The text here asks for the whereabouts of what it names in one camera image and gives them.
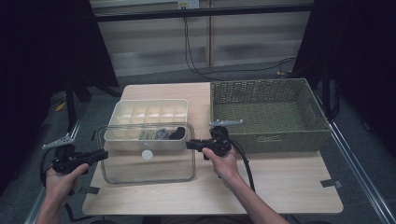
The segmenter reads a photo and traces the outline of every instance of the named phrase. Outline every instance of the clear plastic lid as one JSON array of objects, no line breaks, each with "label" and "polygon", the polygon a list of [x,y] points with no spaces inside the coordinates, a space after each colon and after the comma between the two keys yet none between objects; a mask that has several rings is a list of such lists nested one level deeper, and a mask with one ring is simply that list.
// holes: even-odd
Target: clear plastic lid
[{"label": "clear plastic lid", "polygon": [[108,159],[101,161],[108,184],[172,183],[195,177],[195,153],[186,149],[186,141],[194,138],[188,122],[107,125],[96,137],[98,146],[108,151]]}]

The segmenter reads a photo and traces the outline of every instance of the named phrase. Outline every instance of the person's left hand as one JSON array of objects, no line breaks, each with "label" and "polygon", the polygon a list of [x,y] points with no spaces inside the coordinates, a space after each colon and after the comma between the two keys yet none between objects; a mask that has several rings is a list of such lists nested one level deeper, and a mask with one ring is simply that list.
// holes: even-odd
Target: person's left hand
[{"label": "person's left hand", "polygon": [[58,174],[50,168],[46,178],[46,198],[51,198],[55,204],[65,205],[69,199],[69,192],[78,185],[78,178],[88,167],[86,163],[81,164],[68,175]]}]

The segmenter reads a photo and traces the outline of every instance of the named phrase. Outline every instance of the white storage box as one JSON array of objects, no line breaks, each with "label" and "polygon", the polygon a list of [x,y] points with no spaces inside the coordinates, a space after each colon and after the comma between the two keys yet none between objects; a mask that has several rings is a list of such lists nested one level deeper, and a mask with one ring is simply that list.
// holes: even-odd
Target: white storage box
[{"label": "white storage box", "polygon": [[163,123],[163,126],[107,130],[105,140],[116,150],[183,150],[186,135],[176,140],[166,139],[177,130],[177,127],[166,123],[187,122],[188,107],[189,103],[182,99],[120,101],[109,126],[154,123]]}]

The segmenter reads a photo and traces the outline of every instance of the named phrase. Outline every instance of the wooden table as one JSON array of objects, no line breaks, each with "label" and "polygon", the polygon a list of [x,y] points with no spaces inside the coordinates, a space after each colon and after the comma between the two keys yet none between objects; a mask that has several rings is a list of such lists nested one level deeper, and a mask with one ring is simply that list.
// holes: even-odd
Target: wooden table
[{"label": "wooden table", "polygon": [[[186,99],[189,123],[196,138],[209,138],[210,84],[182,83],[127,86],[121,100]],[[319,152],[247,154],[256,191],[281,214],[340,213],[342,202],[335,187],[323,188],[330,179]],[[239,172],[248,182],[246,169]],[[213,173],[212,163],[196,154],[196,177],[190,182],[143,186],[114,186],[105,182],[100,165],[82,210],[86,215],[231,215],[246,211]]]}]

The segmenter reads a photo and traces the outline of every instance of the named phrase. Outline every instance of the woven basket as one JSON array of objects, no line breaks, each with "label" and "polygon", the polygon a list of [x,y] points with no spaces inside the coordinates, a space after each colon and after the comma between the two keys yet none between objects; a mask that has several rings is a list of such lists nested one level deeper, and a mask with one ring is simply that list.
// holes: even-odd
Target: woven basket
[{"label": "woven basket", "polygon": [[318,150],[331,135],[305,79],[211,83],[212,119],[240,120],[230,138],[246,153]]}]

